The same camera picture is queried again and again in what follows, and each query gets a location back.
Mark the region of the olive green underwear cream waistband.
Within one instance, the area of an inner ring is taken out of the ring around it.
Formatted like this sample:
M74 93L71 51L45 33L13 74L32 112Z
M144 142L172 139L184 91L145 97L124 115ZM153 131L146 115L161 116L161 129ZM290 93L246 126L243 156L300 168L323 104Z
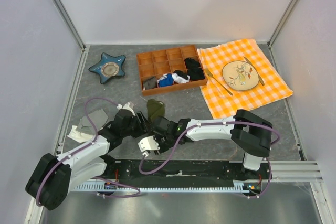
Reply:
M149 122L153 123L159 116L165 116L165 104L155 99L149 99L146 104Z

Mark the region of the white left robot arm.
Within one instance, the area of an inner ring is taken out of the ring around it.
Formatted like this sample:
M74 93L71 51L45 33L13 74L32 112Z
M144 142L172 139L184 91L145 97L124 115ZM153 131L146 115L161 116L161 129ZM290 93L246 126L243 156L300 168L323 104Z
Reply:
M121 145L124 138L137 138L147 131L148 120L142 112L121 109L92 140L58 156L43 155L25 190L35 199L37 206L54 210L81 183L100 175L111 178L115 165L114 158L108 153Z

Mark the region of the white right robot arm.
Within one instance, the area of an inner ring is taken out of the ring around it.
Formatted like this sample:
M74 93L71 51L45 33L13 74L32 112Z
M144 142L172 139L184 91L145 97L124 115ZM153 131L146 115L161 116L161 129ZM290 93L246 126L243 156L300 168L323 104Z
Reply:
M240 172L251 179L259 173L261 161L269 157L272 129L269 121L244 109L233 116L212 120L185 118L174 122L159 116L151 125L145 150L161 154L177 144L232 140L245 152Z

